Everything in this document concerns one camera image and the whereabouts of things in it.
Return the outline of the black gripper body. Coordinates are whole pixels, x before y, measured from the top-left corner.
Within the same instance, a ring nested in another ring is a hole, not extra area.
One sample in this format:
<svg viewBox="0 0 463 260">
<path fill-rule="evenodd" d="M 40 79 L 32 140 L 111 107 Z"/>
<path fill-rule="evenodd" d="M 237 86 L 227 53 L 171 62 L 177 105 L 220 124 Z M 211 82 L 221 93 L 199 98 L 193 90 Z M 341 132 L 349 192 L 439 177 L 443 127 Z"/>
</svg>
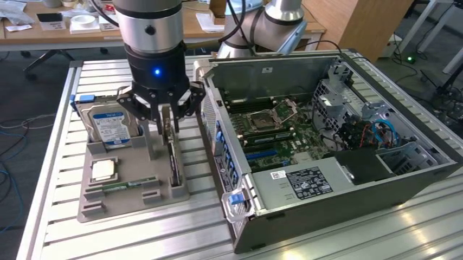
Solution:
<svg viewBox="0 0 463 260">
<path fill-rule="evenodd" d="M 159 104 L 177 102 L 189 88 L 185 73 L 185 44 L 160 53 L 141 53 L 124 46 L 129 62 L 132 90 L 145 100 L 153 98 Z"/>
</svg>

